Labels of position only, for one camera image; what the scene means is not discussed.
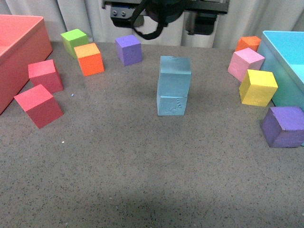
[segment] pink cube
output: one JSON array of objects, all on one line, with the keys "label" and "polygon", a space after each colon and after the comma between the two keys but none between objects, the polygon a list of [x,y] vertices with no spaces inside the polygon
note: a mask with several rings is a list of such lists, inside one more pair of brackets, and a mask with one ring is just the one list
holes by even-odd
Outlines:
[{"label": "pink cube", "polygon": [[228,72],[242,82],[247,70],[259,70],[264,60],[265,58],[259,53],[250,48],[245,48],[233,53]]},{"label": "pink cube", "polygon": [[43,85],[31,88],[14,98],[38,128],[63,115],[55,98]]},{"label": "pink cube", "polygon": [[28,65],[28,77],[34,86],[42,84],[50,93],[63,90],[60,75],[52,59]]}]

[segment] orange cube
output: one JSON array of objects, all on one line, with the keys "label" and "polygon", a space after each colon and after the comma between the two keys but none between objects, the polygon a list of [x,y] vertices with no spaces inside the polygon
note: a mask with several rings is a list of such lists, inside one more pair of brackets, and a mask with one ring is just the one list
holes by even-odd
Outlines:
[{"label": "orange cube", "polygon": [[238,43],[235,51],[243,50],[245,48],[250,48],[257,51],[260,45],[261,39],[259,37],[242,37]]},{"label": "orange cube", "polygon": [[95,43],[74,47],[74,50],[84,76],[105,71],[101,53]]}]

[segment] purple cube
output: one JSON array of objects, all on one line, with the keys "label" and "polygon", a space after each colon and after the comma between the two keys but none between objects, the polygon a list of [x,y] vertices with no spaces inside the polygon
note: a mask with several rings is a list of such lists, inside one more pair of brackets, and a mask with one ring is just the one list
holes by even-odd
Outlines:
[{"label": "purple cube", "polygon": [[139,63],[143,60],[142,45],[134,35],[115,39],[118,58],[124,66]]},{"label": "purple cube", "polygon": [[304,142],[304,113],[300,107],[271,107],[261,127],[270,147],[299,147]]}]

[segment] red cube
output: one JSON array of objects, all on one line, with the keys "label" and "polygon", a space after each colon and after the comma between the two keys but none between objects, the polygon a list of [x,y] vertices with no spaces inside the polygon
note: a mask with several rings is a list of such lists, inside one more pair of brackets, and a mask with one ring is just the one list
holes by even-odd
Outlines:
[{"label": "red cube", "polygon": [[63,115],[55,98],[43,85],[35,86],[14,98],[38,128]]},{"label": "red cube", "polygon": [[63,90],[60,75],[52,59],[28,65],[28,77],[34,86],[42,84],[50,93]]}]

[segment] yellow cube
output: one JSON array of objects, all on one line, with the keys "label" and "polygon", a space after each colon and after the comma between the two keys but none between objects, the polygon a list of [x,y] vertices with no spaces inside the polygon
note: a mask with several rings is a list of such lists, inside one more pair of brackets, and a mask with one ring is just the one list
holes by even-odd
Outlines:
[{"label": "yellow cube", "polygon": [[266,107],[277,90],[272,72],[248,70],[240,87],[241,103]]}]

